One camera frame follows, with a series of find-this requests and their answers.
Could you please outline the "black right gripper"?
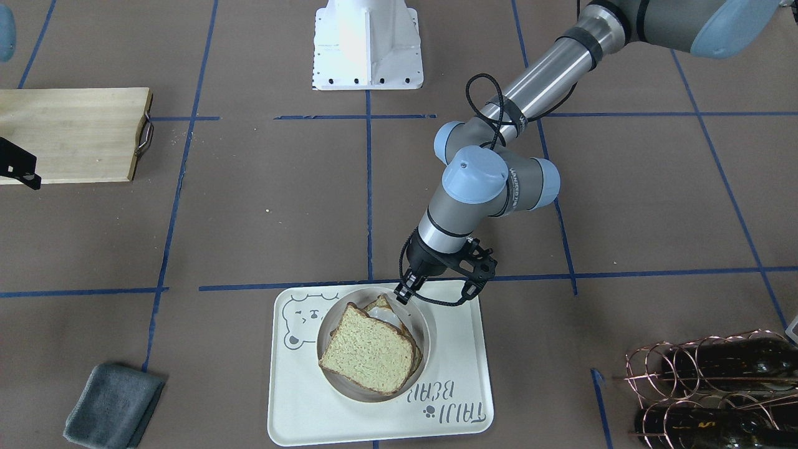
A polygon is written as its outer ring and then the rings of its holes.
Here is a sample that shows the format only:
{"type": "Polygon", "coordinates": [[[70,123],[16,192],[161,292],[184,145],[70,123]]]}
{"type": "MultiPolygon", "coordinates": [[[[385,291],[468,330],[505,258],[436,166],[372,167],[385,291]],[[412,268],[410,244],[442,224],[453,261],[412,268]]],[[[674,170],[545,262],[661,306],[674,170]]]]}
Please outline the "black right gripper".
{"type": "Polygon", "coordinates": [[[20,181],[32,190],[40,190],[42,177],[36,173],[37,157],[1,137],[2,176],[20,181]]]}

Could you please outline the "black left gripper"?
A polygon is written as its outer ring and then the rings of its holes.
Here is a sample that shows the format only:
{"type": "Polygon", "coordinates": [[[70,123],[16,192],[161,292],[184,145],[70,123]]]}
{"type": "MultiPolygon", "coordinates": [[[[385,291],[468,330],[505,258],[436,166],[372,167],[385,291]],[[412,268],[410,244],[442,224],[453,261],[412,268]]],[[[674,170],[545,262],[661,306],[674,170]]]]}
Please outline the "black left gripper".
{"type": "Polygon", "coordinates": [[[420,290],[428,278],[435,278],[452,270],[464,276],[462,297],[476,297],[491,279],[495,278],[497,261],[491,248],[481,247],[479,239],[468,236],[463,247],[455,253],[442,253],[422,241],[420,233],[414,231],[402,247],[402,261],[408,267],[402,269],[402,277],[394,290],[397,301],[403,305],[411,298],[430,302],[420,290]]]}

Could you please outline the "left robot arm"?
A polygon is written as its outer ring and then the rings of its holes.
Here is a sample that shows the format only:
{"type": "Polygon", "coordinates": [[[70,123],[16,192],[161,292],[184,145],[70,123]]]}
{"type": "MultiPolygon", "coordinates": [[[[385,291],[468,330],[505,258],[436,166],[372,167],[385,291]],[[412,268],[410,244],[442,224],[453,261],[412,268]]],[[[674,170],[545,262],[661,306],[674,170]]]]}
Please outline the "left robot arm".
{"type": "Polygon", "coordinates": [[[425,281],[451,270],[464,278],[459,298],[439,301],[456,307],[476,298],[495,276],[497,262],[473,232],[488,217],[542,208],[559,195],[560,175],[545,158],[521,157],[508,148],[572,94],[578,81],[611,54],[642,42],[704,59],[741,53],[766,28],[781,1],[592,1],[524,73],[502,88],[488,74],[495,96],[467,122],[448,122],[436,133],[433,150],[445,169],[421,221],[402,247],[400,304],[420,293],[425,281]]]}

